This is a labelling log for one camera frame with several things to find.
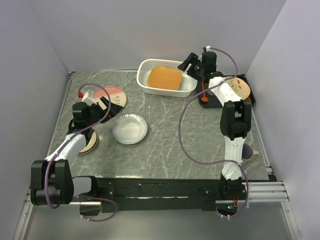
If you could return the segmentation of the cream plate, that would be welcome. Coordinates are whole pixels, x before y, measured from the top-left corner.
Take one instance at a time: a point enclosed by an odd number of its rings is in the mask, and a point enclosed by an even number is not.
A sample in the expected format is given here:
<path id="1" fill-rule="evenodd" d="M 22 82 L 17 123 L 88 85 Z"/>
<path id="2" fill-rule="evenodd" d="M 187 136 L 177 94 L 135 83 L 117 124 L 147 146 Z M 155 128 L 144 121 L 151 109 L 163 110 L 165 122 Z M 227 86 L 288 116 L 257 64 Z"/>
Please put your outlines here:
<path id="1" fill-rule="evenodd" d="M 125 107 L 127 103 L 127 95 L 121 88 L 116 86 L 106 86 L 104 89 L 109 93 L 112 104 Z M 101 97 L 105 97 L 108 100 L 107 94 L 102 89 L 99 89 L 93 94 L 93 99 L 96 102 L 100 102 Z"/>

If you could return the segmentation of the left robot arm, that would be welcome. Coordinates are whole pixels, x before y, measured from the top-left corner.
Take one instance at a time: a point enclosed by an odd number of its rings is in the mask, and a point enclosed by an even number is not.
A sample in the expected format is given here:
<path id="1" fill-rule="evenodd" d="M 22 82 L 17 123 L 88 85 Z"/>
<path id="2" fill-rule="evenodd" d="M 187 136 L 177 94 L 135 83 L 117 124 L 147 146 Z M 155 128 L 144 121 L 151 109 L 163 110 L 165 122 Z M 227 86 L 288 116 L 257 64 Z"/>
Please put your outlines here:
<path id="1" fill-rule="evenodd" d="M 63 143 L 46 159 L 32 163 L 30 199 L 33 205 L 49 205 L 55 209 L 72 201 L 76 180 L 72 177 L 70 162 L 90 142 L 94 133 L 92 127 L 107 122 L 123 109 L 105 97 L 99 100 L 91 104 L 84 101 L 75 103 Z"/>

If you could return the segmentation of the orange woven tray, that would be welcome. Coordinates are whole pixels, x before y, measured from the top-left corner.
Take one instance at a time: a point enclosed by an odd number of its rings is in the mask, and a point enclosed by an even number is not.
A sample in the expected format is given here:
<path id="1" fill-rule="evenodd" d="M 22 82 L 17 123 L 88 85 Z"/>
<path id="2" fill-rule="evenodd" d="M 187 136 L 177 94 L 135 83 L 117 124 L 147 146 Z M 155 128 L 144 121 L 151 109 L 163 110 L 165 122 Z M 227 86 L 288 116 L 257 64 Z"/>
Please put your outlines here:
<path id="1" fill-rule="evenodd" d="M 147 86 L 157 89 L 178 90 L 183 76 L 182 73 L 173 68 L 158 66 L 151 72 L 147 80 Z"/>

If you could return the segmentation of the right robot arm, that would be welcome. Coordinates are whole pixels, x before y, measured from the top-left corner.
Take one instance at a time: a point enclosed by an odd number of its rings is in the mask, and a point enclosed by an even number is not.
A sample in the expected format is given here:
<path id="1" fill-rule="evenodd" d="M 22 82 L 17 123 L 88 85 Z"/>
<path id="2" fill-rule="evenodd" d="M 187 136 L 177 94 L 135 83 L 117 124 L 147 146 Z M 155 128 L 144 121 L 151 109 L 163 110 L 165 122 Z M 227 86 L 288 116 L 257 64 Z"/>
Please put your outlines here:
<path id="1" fill-rule="evenodd" d="M 246 177 L 242 169 L 243 146 L 252 123 L 252 104 L 240 98 L 229 86 L 228 78 L 216 71 L 216 49 L 208 47 L 201 56 L 190 53 L 177 68 L 193 79 L 208 85 L 200 95 L 212 92 L 222 106 L 220 131 L 224 136 L 225 154 L 218 185 L 219 195 L 230 199 L 244 191 Z"/>

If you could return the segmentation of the small beige saucer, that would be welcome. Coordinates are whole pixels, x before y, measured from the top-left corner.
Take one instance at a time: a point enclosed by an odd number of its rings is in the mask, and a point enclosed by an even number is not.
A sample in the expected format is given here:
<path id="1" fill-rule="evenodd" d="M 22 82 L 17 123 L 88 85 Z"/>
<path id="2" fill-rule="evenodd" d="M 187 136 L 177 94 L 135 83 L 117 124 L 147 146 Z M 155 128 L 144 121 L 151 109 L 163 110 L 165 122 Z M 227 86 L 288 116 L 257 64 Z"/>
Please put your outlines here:
<path id="1" fill-rule="evenodd" d="M 99 143 L 99 136 L 98 136 L 97 132 L 94 130 L 93 134 L 92 134 L 92 136 L 90 138 L 90 141 L 87 144 L 87 146 L 84 147 L 79 152 L 79 154 L 80 155 L 84 155 L 84 154 L 90 153 L 91 151 L 93 151 L 97 147 L 98 143 Z"/>

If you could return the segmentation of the white scalloped bowl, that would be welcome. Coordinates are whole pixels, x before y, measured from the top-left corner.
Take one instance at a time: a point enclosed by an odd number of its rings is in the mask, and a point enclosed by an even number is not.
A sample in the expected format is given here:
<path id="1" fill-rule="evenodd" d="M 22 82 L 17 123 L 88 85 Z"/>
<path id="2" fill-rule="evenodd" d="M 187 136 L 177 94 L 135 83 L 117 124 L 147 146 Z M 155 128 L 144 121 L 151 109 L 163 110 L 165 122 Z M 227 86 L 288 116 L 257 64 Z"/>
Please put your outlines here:
<path id="1" fill-rule="evenodd" d="M 112 128 L 115 139 L 124 145 L 140 142 L 148 132 L 146 120 L 137 114 L 125 114 L 119 117 Z"/>

